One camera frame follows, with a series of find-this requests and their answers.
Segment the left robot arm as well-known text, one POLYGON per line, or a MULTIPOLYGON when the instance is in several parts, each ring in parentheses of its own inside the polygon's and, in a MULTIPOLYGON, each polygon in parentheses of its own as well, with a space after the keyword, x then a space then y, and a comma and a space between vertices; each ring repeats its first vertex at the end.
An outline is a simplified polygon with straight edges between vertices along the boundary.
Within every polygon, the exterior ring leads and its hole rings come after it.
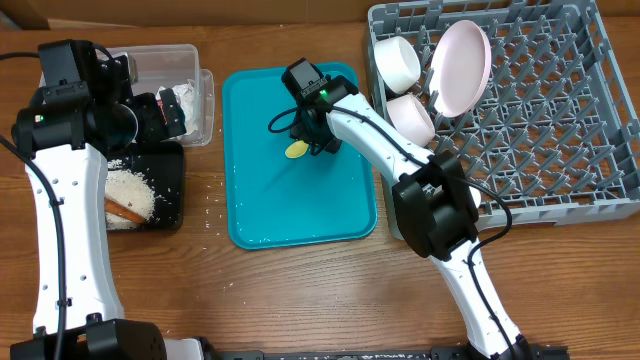
POLYGON ((39 294, 30 340, 14 359, 212 359, 202 337, 165 338, 128 320, 109 260, 110 154, 184 134, 171 90, 134 95, 133 61, 87 40, 39 46, 45 83, 2 144, 24 163, 36 207, 39 294))

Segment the yellow plastic spoon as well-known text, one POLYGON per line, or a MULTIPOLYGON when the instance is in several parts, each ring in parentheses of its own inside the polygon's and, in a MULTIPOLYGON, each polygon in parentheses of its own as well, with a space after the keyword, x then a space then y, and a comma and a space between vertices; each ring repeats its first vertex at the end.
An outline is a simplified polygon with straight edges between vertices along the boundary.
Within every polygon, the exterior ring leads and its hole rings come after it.
POLYGON ((309 144, 303 140, 293 142, 285 150, 285 156, 288 159, 296 159, 304 156, 309 149, 309 144))

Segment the red snack wrapper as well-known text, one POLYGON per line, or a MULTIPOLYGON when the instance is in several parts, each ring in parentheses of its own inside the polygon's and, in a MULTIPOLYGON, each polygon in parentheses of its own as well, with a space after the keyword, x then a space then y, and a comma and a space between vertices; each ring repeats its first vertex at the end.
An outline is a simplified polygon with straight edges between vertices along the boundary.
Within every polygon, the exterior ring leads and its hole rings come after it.
POLYGON ((160 111, 161 111, 161 113, 162 113, 163 118, 164 118, 164 119, 165 119, 165 121, 166 121, 166 114, 165 114, 165 111, 164 111, 164 106, 163 106, 163 102, 162 102, 162 100, 156 100, 156 102, 157 102, 158 107, 159 107, 159 109, 160 109, 160 111))

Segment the orange carrot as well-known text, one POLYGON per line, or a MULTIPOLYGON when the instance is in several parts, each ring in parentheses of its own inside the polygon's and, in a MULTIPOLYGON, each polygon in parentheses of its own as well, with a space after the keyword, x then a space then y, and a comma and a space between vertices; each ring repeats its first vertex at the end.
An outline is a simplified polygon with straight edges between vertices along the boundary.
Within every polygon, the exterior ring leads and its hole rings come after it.
POLYGON ((129 210, 128 208, 109 198, 105 199, 105 211, 109 214, 127 219, 135 224, 144 224, 146 222, 146 219, 141 215, 129 210))

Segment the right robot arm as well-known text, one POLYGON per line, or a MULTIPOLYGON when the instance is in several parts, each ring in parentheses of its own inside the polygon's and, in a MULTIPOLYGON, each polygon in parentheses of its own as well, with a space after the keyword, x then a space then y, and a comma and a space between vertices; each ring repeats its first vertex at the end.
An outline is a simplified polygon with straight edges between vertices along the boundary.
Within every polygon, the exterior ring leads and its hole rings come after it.
POLYGON ((471 359, 529 359, 531 347, 510 319, 482 258, 476 223, 483 195, 457 157, 435 154, 403 137, 343 76, 332 77, 301 58, 281 81, 295 101, 288 130, 323 151, 343 141, 356 149, 391 187, 401 238, 443 276, 467 330, 471 359))

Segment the white paper cup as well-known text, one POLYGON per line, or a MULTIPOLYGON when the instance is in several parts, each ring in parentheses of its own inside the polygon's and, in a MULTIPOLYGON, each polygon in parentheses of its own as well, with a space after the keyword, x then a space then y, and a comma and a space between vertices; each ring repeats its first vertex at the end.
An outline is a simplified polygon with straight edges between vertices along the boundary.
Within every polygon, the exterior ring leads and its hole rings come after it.
POLYGON ((481 192, 474 188, 474 187, 469 187, 470 193, 472 195, 472 199, 474 202, 474 205, 476 208, 479 208, 481 205, 481 200, 482 200, 482 196, 481 196, 481 192))

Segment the white round plate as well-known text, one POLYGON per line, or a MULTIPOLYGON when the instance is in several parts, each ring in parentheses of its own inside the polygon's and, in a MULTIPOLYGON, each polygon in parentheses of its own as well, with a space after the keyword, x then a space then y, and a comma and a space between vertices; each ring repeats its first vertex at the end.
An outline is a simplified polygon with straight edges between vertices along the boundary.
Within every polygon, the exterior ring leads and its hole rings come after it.
POLYGON ((438 42, 431 60, 431 93, 437 113, 454 118, 471 110, 483 95, 492 65, 486 33, 474 22, 451 25, 438 42))

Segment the white bowl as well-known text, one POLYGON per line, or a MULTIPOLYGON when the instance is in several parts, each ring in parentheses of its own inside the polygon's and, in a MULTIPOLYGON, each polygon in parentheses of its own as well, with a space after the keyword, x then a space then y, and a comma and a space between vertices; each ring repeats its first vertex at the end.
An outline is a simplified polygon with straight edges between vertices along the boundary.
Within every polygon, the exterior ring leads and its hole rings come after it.
POLYGON ((394 93, 408 91, 421 76, 421 64, 412 44, 402 36, 374 45, 374 61, 385 85, 394 93))

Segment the white tissue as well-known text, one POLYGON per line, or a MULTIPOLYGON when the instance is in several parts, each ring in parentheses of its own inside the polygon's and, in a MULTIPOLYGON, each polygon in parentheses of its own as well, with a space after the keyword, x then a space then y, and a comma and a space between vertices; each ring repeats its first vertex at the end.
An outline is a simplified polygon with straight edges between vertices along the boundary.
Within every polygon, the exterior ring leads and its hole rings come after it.
POLYGON ((186 83, 175 85, 172 91, 176 96, 178 105, 185 115, 185 136, 194 135, 199 130, 197 118, 195 116, 195 81, 188 79, 186 83))

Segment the pink bowl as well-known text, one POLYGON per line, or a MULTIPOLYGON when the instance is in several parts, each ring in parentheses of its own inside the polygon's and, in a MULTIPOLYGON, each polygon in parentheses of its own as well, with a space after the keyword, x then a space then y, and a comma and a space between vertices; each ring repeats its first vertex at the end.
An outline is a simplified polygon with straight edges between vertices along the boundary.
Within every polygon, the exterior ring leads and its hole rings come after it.
POLYGON ((393 127, 412 143, 426 147, 434 139, 431 117, 414 95, 407 94, 389 101, 387 113, 393 127))

